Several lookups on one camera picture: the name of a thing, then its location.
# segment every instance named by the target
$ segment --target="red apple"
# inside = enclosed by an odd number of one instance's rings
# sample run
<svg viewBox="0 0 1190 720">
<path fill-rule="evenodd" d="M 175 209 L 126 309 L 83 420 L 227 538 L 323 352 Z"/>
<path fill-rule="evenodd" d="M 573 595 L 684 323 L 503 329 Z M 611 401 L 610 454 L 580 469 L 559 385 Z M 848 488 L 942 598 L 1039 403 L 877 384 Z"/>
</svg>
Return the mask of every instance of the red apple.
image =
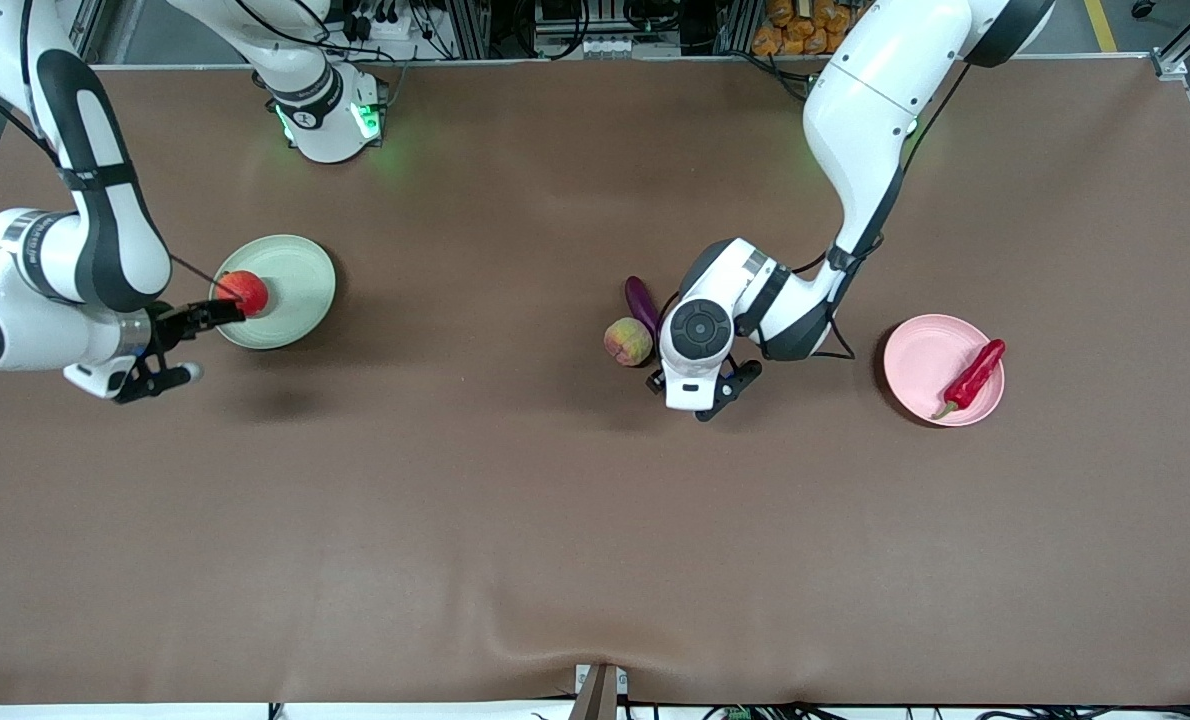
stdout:
<svg viewBox="0 0 1190 720">
<path fill-rule="evenodd" d="M 267 307 L 267 302 L 270 302 L 267 283 L 248 270 L 226 273 L 221 275 L 221 282 L 217 286 L 219 286 L 217 287 L 217 296 L 223 300 L 238 300 L 236 305 L 246 318 L 261 313 Z"/>
</svg>

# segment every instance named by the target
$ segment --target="plate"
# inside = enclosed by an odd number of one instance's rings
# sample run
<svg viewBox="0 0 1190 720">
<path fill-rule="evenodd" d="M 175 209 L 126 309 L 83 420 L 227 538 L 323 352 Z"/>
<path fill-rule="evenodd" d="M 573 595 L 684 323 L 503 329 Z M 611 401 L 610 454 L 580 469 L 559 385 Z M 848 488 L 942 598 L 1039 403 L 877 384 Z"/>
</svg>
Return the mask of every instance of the plate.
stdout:
<svg viewBox="0 0 1190 720">
<path fill-rule="evenodd" d="M 884 346 L 884 377 L 892 395 L 916 417 L 959 428 L 985 419 L 1003 397 L 1003 363 L 973 399 L 973 403 L 934 420 L 942 408 L 942 392 L 973 363 L 991 342 L 985 333 L 952 315 L 920 315 L 892 331 Z"/>
<path fill-rule="evenodd" d="M 333 261 L 322 248 L 295 234 L 271 234 L 257 238 L 231 252 L 215 281 L 225 273 L 248 270 L 267 283 L 270 302 L 255 318 L 244 323 L 219 325 L 226 340 L 251 350 L 273 350 L 302 340 L 333 306 L 338 275 Z M 217 299 L 217 287 L 208 298 Z"/>
</svg>

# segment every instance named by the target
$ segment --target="red chili pepper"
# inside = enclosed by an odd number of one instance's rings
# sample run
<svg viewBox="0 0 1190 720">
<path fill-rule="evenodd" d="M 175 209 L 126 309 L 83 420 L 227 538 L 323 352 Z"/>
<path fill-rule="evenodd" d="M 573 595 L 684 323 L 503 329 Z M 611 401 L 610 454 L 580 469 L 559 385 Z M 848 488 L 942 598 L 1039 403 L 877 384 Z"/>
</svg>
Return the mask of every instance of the red chili pepper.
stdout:
<svg viewBox="0 0 1190 720">
<path fill-rule="evenodd" d="M 957 377 L 956 382 L 951 383 L 946 388 L 946 392 L 942 393 L 942 400 L 946 401 L 946 405 L 942 406 L 942 409 L 937 415 L 933 415 L 933 419 L 941 420 L 946 415 L 956 413 L 956 411 L 964 411 L 965 407 L 973 405 L 973 401 L 978 397 L 978 393 L 985 387 L 987 381 L 991 378 L 991 374 L 997 368 L 998 361 L 1002 359 L 1003 350 L 1006 350 L 1006 346 L 1003 346 L 1002 340 L 989 342 L 978 352 L 978 357 L 976 357 L 973 363 L 970 363 L 967 369 L 960 372 L 960 377 Z"/>
</svg>

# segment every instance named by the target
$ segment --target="orange bag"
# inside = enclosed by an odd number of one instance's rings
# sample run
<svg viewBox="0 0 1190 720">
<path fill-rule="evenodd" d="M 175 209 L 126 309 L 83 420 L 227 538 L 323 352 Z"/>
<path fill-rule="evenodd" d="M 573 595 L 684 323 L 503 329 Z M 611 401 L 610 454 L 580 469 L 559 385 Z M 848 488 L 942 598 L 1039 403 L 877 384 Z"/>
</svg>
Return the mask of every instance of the orange bag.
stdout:
<svg viewBox="0 0 1190 720">
<path fill-rule="evenodd" d="M 787 33 L 788 40 L 807 40 L 816 31 L 816 26 L 809 18 L 796 18 L 791 20 L 791 24 L 788 24 L 783 32 Z"/>
<path fill-rule="evenodd" d="M 827 31 L 820 29 L 804 40 L 804 55 L 820 55 L 825 51 L 827 51 Z"/>
<path fill-rule="evenodd" d="M 827 32 L 845 32 L 848 29 L 848 10 L 831 0 L 818 0 L 813 11 L 813 21 Z"/>
<path fill-rule="evenodd" d="M 768 0 L 768 19 L 777 27 L 785 27 L 795 19 L 795 5 L 791 0 Z"/>
<path fill-rule="evenodd" d="M 764 26 L 754 31 L 754 40 L 751 42 L 751 54 L 766 58 L 769 55 L 777 55 L 781 49 L 781 29 Z"/>
</svg>

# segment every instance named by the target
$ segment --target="floor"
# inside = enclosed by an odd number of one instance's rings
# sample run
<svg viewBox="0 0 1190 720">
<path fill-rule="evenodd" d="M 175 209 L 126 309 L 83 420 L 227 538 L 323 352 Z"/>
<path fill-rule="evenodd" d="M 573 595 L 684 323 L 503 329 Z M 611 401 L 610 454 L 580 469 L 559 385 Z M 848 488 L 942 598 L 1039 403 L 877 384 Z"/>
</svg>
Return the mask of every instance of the floor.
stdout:
<svg viewBox="0 0 1190 720">
<path fill-rule="evenodd" d="M 132 33 L 112 32 L 98 43 L 107 64 L 231 64 L 240 56 L 196 19 L 167 0 L 121 0 Z M 1057 0 L 1052 21 L 1028 54 L 1148 51 L 1166 45 L 1190 20 L 1190 0 L 1158 0 L 1142 20 L 1130 17 L 1134 0 Z M 1188 61 L 1190 84 L 1190 60 Z M 4 123 L 0 120 L 0 133 Z"/>
</svg>

